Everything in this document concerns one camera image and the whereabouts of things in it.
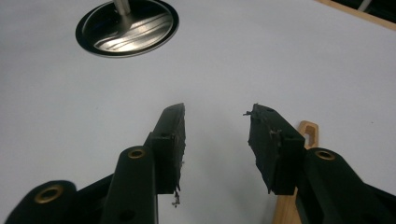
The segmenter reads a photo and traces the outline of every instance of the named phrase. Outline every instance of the white surface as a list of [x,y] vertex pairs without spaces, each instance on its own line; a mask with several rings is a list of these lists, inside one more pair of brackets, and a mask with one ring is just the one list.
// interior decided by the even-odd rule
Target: white surface
[[162,110],[186,106],[181,206],[160,222],[270,223],[275,197],[248,146],[254,103],[292,125],[316,122],[320,145],[367,183],[396,194],[396,33],[314,1],[167,0],[180,26],[126,59],[84,51],[74,33],[100,1],[0,2],[0,219],[53,179],[78,189],[144,143]]

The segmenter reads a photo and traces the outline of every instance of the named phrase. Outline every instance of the wooden stick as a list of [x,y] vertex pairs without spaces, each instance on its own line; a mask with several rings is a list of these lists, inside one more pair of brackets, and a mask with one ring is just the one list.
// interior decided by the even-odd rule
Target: wooden stick
[[[299,133],[305,137],[305,148],[318,147],[319,126],[316,123],[303,120],[298,128]],[[301,224],[296,207],[297,189],[294,195],[279,195],[276,201],[273,224]]]

